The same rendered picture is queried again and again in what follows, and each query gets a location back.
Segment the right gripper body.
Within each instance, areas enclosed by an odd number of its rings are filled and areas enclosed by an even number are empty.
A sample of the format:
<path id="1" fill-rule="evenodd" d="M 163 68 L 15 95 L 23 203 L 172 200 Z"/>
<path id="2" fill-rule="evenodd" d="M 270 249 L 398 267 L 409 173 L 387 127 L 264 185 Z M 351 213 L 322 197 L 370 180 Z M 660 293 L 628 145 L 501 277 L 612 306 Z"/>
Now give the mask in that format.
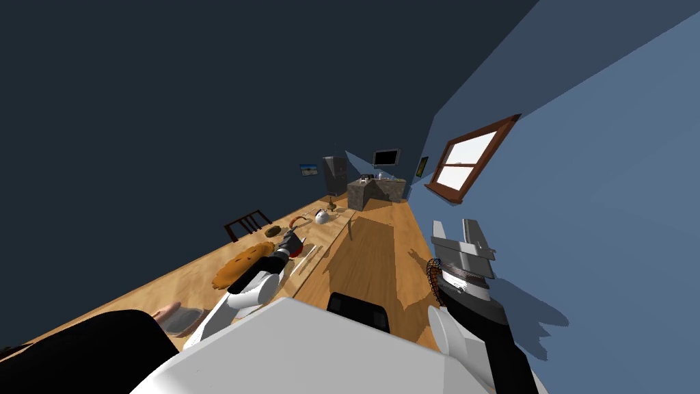
<path id="1" fill-rule="evenodd" d="M 483 248 L 483 243 L 469 244 L 441 237 L 431 237 L 435 255 L 443 264 L 485 278 L 495 278 L 491 261 L 495 251 Z"/>

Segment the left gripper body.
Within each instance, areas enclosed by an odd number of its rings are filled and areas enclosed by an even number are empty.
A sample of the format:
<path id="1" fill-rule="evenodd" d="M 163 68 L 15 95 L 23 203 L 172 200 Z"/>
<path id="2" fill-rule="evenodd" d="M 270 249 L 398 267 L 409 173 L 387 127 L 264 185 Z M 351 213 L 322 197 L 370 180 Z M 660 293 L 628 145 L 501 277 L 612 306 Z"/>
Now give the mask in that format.
<path id="1" fill-rule="evenodd" d="M 303 246 L 304 242 L 298 238 L 295 234 L 294 229 L 290 229 L 284 234 L 282 243 L 278 246 L 278 252 L 283 252 L 288 257 L 290 253 L 296 251 L 300 246 Z"/>

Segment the dark wooden chair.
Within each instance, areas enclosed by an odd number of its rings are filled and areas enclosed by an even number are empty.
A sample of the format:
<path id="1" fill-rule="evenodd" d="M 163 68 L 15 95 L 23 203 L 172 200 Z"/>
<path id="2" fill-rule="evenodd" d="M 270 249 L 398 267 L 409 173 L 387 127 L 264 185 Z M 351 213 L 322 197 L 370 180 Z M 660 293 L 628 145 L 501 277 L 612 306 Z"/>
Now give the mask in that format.
<path id="1" fill-rule="evenodd" d="M 236 220 L 233 220 L 227 224 L 224 225 L 224 229 L 228 236 L 230 237 L 230 240 L 232 243 L 238 242 L 239 238 L 235 235 L 232 226 L 235 224 L 240 224 L 245 231 L 249 234 L 253 234 L 256 231 L 261 230 L 263 227 L 256 221 L 255 216 L 258 215 L 262 218 L 263 221 L 265 221 L 268 224 L 272 224 L 272 221 L 264 214 L 261 212 L 260 209 L 257 209 L 251 213 L 248 213 L 247 215 L 244 215 L 243 217 L 240 217 Z"/>

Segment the brown framed window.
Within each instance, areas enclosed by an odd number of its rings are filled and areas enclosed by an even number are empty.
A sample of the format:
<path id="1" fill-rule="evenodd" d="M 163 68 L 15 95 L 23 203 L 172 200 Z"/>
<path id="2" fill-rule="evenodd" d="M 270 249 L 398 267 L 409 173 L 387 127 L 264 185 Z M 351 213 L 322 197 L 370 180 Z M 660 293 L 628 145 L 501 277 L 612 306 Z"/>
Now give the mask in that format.
<path id="1" fill-rule="evenodd" d="M 506 117 L 448 141 L 425 187 L 449 203 L 461 204 L 521 116 Z"/>

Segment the grey stone counter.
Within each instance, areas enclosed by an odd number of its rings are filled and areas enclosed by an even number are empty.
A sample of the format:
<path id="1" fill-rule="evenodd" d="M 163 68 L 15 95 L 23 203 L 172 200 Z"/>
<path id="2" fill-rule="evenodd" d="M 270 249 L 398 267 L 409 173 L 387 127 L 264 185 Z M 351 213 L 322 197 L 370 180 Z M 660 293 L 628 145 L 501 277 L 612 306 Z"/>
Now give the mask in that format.
<path id="1" fill-rule="evenodd" d="M 347 185 L 347 207 L 363 211 L 370 199 L 399 203 L 406 185 L 406 180 L 390 177 L 354 180 Z"/>

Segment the dark grey fridge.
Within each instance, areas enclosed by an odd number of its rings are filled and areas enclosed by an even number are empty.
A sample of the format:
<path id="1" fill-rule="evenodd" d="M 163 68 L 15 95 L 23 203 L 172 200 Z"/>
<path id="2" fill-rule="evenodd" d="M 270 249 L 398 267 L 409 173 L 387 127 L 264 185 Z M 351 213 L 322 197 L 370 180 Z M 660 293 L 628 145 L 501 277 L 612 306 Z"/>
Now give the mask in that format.
<path id="1" fill-rule="evenodd" d="M 323 171 L 327 194 L 340 196 L 347 191 L 347 159 L 345 157 L 323 157 Z"/>

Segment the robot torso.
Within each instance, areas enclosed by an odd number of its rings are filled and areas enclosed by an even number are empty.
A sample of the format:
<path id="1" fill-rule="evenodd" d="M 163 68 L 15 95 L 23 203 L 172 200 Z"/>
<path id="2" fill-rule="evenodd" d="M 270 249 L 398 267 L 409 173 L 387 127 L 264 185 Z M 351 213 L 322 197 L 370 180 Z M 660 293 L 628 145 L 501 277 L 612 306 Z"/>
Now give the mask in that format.
<path id="1" fill-rule="evenodd" d="M 182 350 L 131 394 L 494 394 L 458 360 L 281 298 Z"/>

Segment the light wooden table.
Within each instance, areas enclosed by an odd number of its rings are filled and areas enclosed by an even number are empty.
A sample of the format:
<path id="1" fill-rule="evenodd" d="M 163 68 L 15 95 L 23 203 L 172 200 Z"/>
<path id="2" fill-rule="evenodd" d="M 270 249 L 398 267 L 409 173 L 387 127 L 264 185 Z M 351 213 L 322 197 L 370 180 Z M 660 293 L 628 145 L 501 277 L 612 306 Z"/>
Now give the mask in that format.
<path id="1" fill-rule="evenodd" d="M 315 213 L 319 209 L 326 208 L 328 201 L 328 197 L 323 197 L 274 221 L 275 225 L 289 228 L 291 219 L 298 215 L 304 215 L 310 219 L 309 222 L 302 222 L 300 226 L 296 227 L 295 232 L 306 240 L 305 247 L 298 257 L 287 263 L 280 275 L 280 284 L 273 292 L 273 300 L 294 297 L 314 271 L 323 253 L 330 250 L 333 245 L 338 245 L 340 238 L 351 228 L 355 211 L 347 208 L 345 197 L 334 199 L 338 206 L 330 213 L 331 220 L 328 223 L 319 225 L 314 222 Z M 239 253 L 266 240 L 263 230 L 244 235 L 238 242 L 226 244 L 220 249 L 51 330 L 50 333 L 55 334 L 89 317 L 107 311 L 138 309 L 153 314 L 173 302 L 180 302 L 184 307 L 211 311 L 226 293 L 225 289 L 212 288 L 211 282 L 216 273 Z"/>

